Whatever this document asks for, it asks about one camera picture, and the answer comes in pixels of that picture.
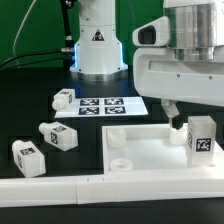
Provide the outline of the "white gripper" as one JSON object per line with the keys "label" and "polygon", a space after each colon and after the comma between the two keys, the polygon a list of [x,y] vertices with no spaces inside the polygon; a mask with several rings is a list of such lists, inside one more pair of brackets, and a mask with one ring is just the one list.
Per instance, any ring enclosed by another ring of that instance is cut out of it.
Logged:
{"label": "white gripper", "polygon": [[133,60],[138,94],[160,98],[171,128],[183,127],[176,101],[224,107],[224,47],[212,61],[179,61],[169,48],[139,48]]}

